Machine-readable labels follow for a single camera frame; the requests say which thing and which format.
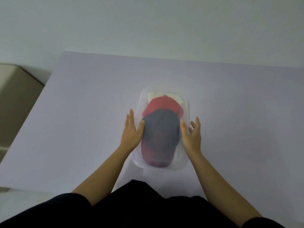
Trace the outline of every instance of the white table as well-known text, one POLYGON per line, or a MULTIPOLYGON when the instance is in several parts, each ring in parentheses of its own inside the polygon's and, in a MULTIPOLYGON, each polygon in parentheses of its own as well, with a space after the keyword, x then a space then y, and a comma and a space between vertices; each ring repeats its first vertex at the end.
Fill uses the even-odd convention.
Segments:
MULTIPOLYGON (((65 52, 0 165, 0 185, 70 192, 117 148, 143 88, 183 88, 202 151, 263 215, 304 221, 304 69, 65 52)), ((204 196, 192 165, 142 170, 161 195, 204 196)))

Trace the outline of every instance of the white wall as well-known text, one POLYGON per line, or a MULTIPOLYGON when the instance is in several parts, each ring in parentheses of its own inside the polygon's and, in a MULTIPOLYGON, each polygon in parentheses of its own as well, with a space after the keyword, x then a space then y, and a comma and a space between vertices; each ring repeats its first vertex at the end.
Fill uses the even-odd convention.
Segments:
POLYGON ((304 0, 0 0, 0 62, 43 83, 64 50, 304 67, 303 23, 304 0))

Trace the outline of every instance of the transparent storage bin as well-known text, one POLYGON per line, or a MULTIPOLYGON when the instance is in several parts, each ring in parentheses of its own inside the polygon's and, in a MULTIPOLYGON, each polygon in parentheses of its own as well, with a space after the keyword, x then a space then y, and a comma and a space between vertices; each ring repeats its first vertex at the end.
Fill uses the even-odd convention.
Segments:
POLYGON ((190 124, 186 96, 177 88, 151 86, 143 89, 134 115, 136 129, 142 119, 145 121, 144 134, 131 154, 135 165, 182 169, 188 156, 181 141, 179 120, 184 120, 187 127, 190 124))

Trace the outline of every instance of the person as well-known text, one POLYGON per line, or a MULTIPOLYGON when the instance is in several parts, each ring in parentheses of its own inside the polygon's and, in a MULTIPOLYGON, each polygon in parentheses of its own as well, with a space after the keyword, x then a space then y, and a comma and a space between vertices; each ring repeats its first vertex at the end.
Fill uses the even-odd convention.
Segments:
POLYGON ((201 124, 196 117, 181 139, 207 197, 163 198, 148 184, 131 180, 112 192, 125 160, 139 145, 144 121, 135 129, 127 115, 119 147, 71 193, 56 196, 2 222, 0 227, 73 225, 111 227, 283 227, 262 215, 234 190, 201 153, 201 124))

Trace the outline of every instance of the black shirt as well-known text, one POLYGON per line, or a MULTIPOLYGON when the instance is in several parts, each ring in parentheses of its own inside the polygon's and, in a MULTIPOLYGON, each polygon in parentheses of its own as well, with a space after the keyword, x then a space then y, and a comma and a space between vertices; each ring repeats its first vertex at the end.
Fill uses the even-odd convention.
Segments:
MULTIPOLYGON (((200 196, 161 197, 148 184, 132 180, 95 206, 82 195, 68 193, 2 222, 0 227, 76 225, 85 227, 237 227, 200 196)), ((253 218, 243 228, 283 227, 253 218)))

